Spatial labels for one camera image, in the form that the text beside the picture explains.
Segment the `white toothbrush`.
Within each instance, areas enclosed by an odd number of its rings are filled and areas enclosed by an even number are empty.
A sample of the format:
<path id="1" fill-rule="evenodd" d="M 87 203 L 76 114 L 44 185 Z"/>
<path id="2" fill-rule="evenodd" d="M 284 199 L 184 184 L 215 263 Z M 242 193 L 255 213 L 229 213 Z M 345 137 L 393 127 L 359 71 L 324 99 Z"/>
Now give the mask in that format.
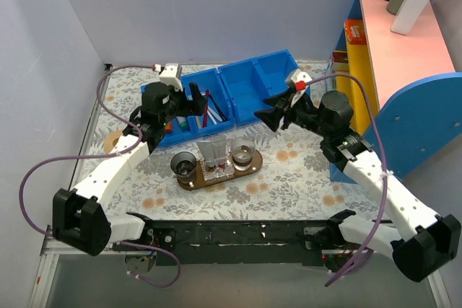
<path id="1" fill-rule="evenodd" d="M 209 107 L 209 112 L 213 115 L 214 119 L 216 119 L 218 122 L 222 122 L 222 117 L 212 107 Z"/>

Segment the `clear plastic cup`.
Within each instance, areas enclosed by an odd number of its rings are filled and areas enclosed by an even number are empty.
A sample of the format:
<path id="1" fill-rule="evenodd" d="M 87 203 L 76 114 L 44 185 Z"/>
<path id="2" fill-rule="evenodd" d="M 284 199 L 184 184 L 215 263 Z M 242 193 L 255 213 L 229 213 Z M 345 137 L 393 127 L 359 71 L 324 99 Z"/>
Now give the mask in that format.
<path id="1" fill-rule="evenodd" d="M 250 167 L 253 155 L 256 151 L 256 145 L 253 139 L 241 136 L 232 140 L 230 144 L 230 153 L 234 167 L 238 171 L 245 171 Z"/>

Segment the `dark smoked plastic cup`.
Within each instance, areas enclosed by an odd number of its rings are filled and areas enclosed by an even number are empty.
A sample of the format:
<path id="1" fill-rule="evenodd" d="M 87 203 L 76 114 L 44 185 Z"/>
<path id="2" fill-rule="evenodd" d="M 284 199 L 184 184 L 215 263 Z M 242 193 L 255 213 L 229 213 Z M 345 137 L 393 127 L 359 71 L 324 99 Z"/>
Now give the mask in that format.
<path id="1" fill-rule="evenodd" d="M 170 169 L 178 181 L 185 184 L 196 181 L 196 165 L 196 157 L 188 151 L 175 154 L 170 161 Z"/>

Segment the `clear textured acrylic holder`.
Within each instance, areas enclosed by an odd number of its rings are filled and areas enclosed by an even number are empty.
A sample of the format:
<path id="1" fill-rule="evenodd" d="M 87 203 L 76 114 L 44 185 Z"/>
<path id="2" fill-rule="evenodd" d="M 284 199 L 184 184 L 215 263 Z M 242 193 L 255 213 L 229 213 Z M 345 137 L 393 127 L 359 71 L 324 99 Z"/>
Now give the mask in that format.
<path id="1" fill-rule="evenodd" d="M 208 168 L 204 163 L 204 158 L 201 155 L 199 161 L 201 170 L 203 172 L 205 182 L 218 182 L 219 180 L 226 180 L 231 178 L 234 173 L 234 164 L 232 163 L 232 157 L 227 146 L 227 160 L 225 167 L 219 167 L 217 164 L 214 168 Z"/>

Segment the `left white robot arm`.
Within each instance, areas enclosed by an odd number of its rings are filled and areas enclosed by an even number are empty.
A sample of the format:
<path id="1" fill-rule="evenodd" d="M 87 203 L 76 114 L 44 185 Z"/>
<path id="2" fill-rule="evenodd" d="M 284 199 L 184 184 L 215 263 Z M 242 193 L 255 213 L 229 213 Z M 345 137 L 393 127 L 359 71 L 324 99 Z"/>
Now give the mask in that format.
<path id="1" fill-rule="evenodd" d="M 141 105 L 130 115 L 126 128 L 109 158 L 102 161 L 71 190 L 53 197 L 52 235 L 89 255 L 100 254 L 109 243 L 129 241 L 136 249 L 148 249 L 154 240 L 147 218 L 123 214 L 108 219 L 111 198 L 134 168 L 155 150 L 172 119 L 203 115 L 206 98 L 195 82 L 190 94 L 162 82 L 144 88 Z"/>

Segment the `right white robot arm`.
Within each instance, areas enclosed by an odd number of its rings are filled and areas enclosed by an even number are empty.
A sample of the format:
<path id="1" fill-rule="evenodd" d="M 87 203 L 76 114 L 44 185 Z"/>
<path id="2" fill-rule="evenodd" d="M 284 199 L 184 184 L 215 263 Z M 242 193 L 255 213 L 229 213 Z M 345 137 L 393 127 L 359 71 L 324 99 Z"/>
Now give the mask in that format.
<path id="1" fill-rule="evenodd" d="M 416 198 L 387 170 L 371 145 L 350 126 L 353 109 L 342 92 L 330 91 L 315 107 L 307 94 L 288 89 L 264 100 L 269 107 L 254 115 L 272 131 L 295 124 L 322 137 L 327 160 L 353 179 L 379 203 L 393 226 L 368 222 L 351 211 L 331 218 L 328 243 L 343 248 L 350 242 L 391 258 L 411 281 L 420 282 L 450 262 L 458 251 L 461 223 L 441 216 Z"/>

